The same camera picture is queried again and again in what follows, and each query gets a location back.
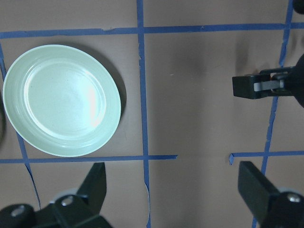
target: blue painter's tape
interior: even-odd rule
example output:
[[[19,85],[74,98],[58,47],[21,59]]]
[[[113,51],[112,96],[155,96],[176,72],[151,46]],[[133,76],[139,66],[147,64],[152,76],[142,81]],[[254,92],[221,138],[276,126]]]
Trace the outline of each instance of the blue painter's tape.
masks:
[[[33,184],[33,187],[34,187],[34,190],[35,190],[35,195],[36,195],[36,198],[37,198],[37,201],[38,201],[38,206],[39,206],[39,209],[41,209],[40,198],[39,198],[38,191],[37,191],[37,188],[36,188],[36,184],[35,184],[35,181],[34,181],[34,178],[33,178],[32,170],[30,168],[30,164],[29,164],[29,160],[28,160],[27,151],[25,149],[24,141],[23,141],[23,138],[18,133],[16,133],[16,134],[17,134],[17,138],[18,138],[18,142],[19,142],[19,146],[20,146],[20,150],[21,150],[21,154],[22,154],[24,164],[25,164],[25,166],[28,170],[28,173],[30,175],[30,178],[32,180],[32,184]]]
[[[137,28],[114,28],[103,30],[101,28],[87,29],[59,29],[1,32],[0,39],[26,38],[26,37],[52,37],[52,36],[92,36],[92,35],[118,35],[137,34]]]
[[[1,43],[0,43],[0,59],[4,59]]]
[[[270,149],[273,125],[276,117],[277,102],[278,102],[278,97],[277,96],[273,97],[264,152],[269,152]]]
[[[291,29],[304,29],[304,23],[303,22],[291,23],[290,28]]]
[[[304,155],[304,151],[276,151],[267,153],[268,157],[276,157],[276,156],[302,156]],[[244,157],[264,157],[265,152],[240,152],[240,153],[232,153],[230,154],[229,159],[231,159],[232,163],[234,158],[244,158]]]
[[[0,32],[0,39],[52,37],[52,36],[92,36],[92,35],[123,35],[141,33],[182,33],[182,32],[215,32],[215,31],[239,31],[239,30],[283,30],[285,24],[228,24],[228,25],[200,25],[200,26],[167,26],[167,27],[143,27],[143,19],[138,19],[138,28],[114,28],[103,30],[101,28],[85,29],[57,29],[57,30],[32,30]],[[293,23],[293,29],[304,28],[304,23]]]
[[[292,5],[292,0],[289,0],[286,21],[285,21],[286,28],[284,29],[283,43],[282,43],[282,47],[281,47],[281,54],[280,54],[280,60],[279,60],[279,64],[281,67],[283,67],[285,58],[286,58],[287,44],[288,44],[288,40],[289,40],[292,17],[293,17],[293,5]]]
[[[231,154],[229,155],[229,164],[232,165],[233,162],[234,162],[234,156],[233,156],[233,154],[231,153]]]
[[[143,0],[136,1],[137,6],[137,28],[138,28],[138,53],[139,53],[139,73],[140,73],[140,90],[141,90],[141,111],[142,111],[142,148],[143,155],[147,157],[148,152],[148,124],[147,124],[147,101],[146,101],[146,72],[145,72],[145,55],[144,55],[144,28],[143,28]],[[149,160],[143,160],[144,183],[149,195],[149,217],[147,228],[151,228],[150,214],[150,181],[149,181]]]
[[[263,161],[262,161],[262,167],[261,167],[261,172],[264,175],[266,174],[267,162],[268,162],[268,153],[265,152],[265,155],[264,155]]]
[[[264,152],[240,152],[240,153],[232,153],[230,156],[234,158],[237,157],[262,157],[264,156]]]
[[[256,218],[253,218],[251,228],[256,228],[256,227],[257,227],[257,220]]]
[[[137,0],[136,7],[137,7],[137,27],[143,28],[143,0]]]
[[[4,80],[6,77],[6,69],[5,69],[3,58],[0,58],[0,68],[1,68],[2,78]]]
[[[0,43],[0,69],[1,69],[1,73],[2,73],[2,78],[4,80],[5,76],[6,76],[6,69],[5,69],[5,65],[4,65],[4,55],[3,55],[1,43]]]
[[[36,198],[37,198],[37,201],[38,201],[38,207],[39,207],[39,209],[41,209],[40,198],[39,198],[39,195],[38,195],[37,187],[36,187],[36,184],[35,184],[35,181],[34,181],[34,177],[33,177],[33,174],[32,174],[32,170],[30,168],[29,163],[25,163],[25,167],[27,168],[28,173],[29,173],[30,178],[31,178],[32,183],[33,183],[33,187],[34,187],[34,190],[35,190]]]
[[[114,156],[114,157],[78,157],[78,158],[30,158],[29,163],[62,163],[62,162],[114,162],[114,161],[144,161],[144,160],[174,160],[177,155],[149,156]]]
[[[0,159],[0,164],[20,164],[24,162],[23,159]]]
[[[145,27],[145,33],[215,32],[240,30],[283,30],[285,24],[230,24],[200,26]]]
[[[25,162],[27,162],[28,155],[27,155],[27,151],[25,149],[23,138],[17,132],[16,132],[16,134],[17,134],[17,138],[18,138],[19,147],[20,147],[20,150],[21,150],[22,157],[25,160]]]

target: ceramic plate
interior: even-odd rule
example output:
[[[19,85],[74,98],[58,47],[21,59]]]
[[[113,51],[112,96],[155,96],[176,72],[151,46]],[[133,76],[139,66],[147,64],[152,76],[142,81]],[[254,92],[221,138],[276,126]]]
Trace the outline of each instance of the ceramic plate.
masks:
[[[63,45],[21,55],[7,72],[3,101],[10,122],[28,143],[62,157],[102,147],[121,114],[107,70],[87,53]]]

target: metal screw head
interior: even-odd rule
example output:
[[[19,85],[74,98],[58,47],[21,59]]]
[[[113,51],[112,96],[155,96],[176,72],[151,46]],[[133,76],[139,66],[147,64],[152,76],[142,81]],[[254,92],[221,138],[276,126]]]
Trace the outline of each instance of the metal screw head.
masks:
[[[289,199],[290,202],[293,202],[293,203],[299,203],[301,201],[301,198],[297,194],[294,194],[294,193],[289,193],[287,195],[287,198]]]
[[[12,212],[11,212],[11,216],[12,217],[16,217],[18,215],[21,215],[23,212],[24,212],[24,205],[20,205],[19,207],[17,207],[16,209],[14,209]]]
[[[61,201],[62,206],[68,206],[73,202],[73,196],[68,196]]]

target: plate rim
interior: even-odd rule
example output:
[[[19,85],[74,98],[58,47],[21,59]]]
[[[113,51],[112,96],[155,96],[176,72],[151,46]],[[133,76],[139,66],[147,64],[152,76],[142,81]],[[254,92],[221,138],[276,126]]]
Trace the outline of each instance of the plate rim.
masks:
[[[42,49],[42,48],[51,48],[51,47],[57,47],[57,48],[63,48],[63,49],[70,49],[70,50],[73,50],[73,51],[76,51],[76,52],[79,52],[81,53],[82,55],[85,55],[87,57],[89,57],[92,61],[96,62],[98,64],[99,67],[101,67],[105,72],[107,72],[107,74],[109,75],[109,78],[111,80],[111,84],[113,84],[114,86],[114,90],[115,90],[115,94],[116,94],[116,98],[115,100],[117,101],[118,103],[118,106],[119,106],[119,110],[117,112],[117,121],[115,121],[115,124],[114,124],[114,128],[113,130],[111,131],[110,134],[108,134],[108,137],[106,138],[106,140],[102,141],[103,143],[99,143],[97,145],[97,147],[95,147],[94,149],[91,149],[91,150],[88,150],[88,151],[85,151],[83,153],[78,153],[78,154],[73,154],[73,155],[62,155],[62,154],[56,154],[56,153],[53,153],[53,152],[50,152],[50,151],[47,151],[47,150],[44,150],[38,146],[36,146],[34,143],[32,143],[30,140],[28,140],[26,137],[24,137],[24,135],[20,132],[19,129],[17,129],[17,127],[15,126],[14,124],[14,121],[12,121],[12,118],[10,116],[10,113],[7,111],[7,104],[6,104],[6,99],[7,99],[7,96],[6,96],[6,86],[7,86],[7,78],[8,76],[10,75],[10,72],[12,71],[12,68],[17,64],[18,61],[20,61],[20,59],[22,59],[25,55],[27,55],[28,53],[30,52],[33,52],[33,51],[36,51],[38,49]],[[111,138],[112,136],[114,135],[114,133],[116,132],[117,130],[117,127],[119,125],[119,122],[121,120],[121,99],[120,99],[120,95],[119,95],[119,91],[118,91],[118,88],[117,88],[117,85],[115,83],[115,81],[113,80],[113,77],[111,76],[111,74],[107,71],[107,69],[97,60],[95,59],[93,56],[91,56],[90,54],[78,49],[78,48],[75,48],[75,47],[71,47],[71,46],[67,46],[67,45],[59,45],[59,44],[50,44],[50,45],[42,45],[42,46],[38,46],[38,47],[34,47],[34,48],[31,48],[30,50],[24,52],[22,55],[20,55],[13,63],[12,65],[10,66],[9,70],[7,71],[6,73],[6,76],[5,76],[5,79],[4,79],[4,83],[3,83],[3,106],[4,106],[4,109],[5,109],[5,113],[10,121],[10,123],[12,124],[13,128],[15,129],[15,131],[26,141],[28,142],[30,145],[32,145],[33,147],[37,148],[38,150],[42,151],[42,152],[45,152],[47,154],[51,154],[51,155],[54,155],[54,156],[58,156],[58,157],[79,157],[79,156],[84,156],[84,155],[87,155],[87,154],[90,154],[90,153],[93,153],[95,152],[96,150],[100,149],[101,147],[103,147]]]

